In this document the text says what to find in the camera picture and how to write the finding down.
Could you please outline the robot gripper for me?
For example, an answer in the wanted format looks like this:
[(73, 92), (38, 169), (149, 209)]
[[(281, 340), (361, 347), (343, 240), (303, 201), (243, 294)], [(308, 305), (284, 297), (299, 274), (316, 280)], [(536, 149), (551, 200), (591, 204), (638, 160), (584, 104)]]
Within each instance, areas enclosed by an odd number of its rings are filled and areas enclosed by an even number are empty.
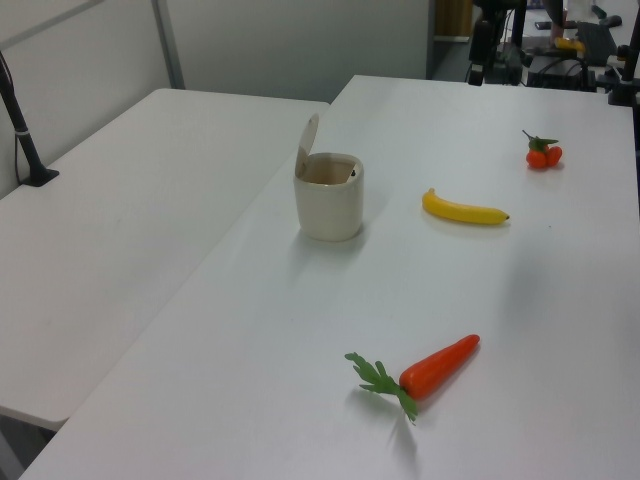
[(494, 24), (483, 19), (479, 19), (473, 30), (471, 38), (471, 46), (469, 51), (468, 84), (475, 85), (475, 65), (477, 64), (476, 83), (482, 85), (484, 83), (485, 67), (483, 65), (489, 59), (493, 47)]

